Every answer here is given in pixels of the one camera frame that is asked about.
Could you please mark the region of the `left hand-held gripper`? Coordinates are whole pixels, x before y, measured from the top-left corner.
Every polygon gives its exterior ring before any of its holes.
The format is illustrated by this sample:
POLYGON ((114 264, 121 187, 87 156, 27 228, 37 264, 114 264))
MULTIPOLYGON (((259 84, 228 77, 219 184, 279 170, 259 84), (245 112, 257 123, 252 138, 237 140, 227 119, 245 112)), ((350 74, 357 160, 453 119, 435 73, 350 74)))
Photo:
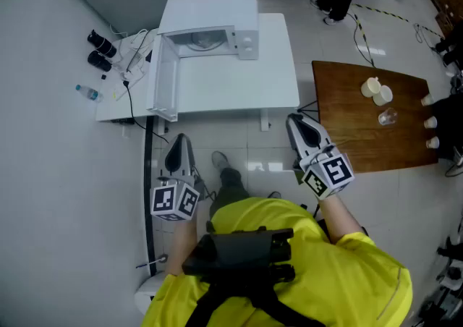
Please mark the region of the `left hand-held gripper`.
POLYGON ((201 198, 201 179, 186 134, 178 134, 162 150, 155 178, 151 215, 163 221, 190 221, 201 198))

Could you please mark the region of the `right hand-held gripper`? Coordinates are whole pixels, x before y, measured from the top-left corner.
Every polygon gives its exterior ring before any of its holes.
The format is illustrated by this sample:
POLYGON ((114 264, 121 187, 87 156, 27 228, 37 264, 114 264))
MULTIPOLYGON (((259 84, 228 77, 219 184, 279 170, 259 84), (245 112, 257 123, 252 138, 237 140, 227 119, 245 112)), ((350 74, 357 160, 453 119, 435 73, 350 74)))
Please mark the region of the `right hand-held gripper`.
POLYGON ((289 114, 286 131, 296 153, 302 181, 319 200, 342 191, 354 181, 354 172, 347 154, 341 153, 324 127, 301 114, 289 114))

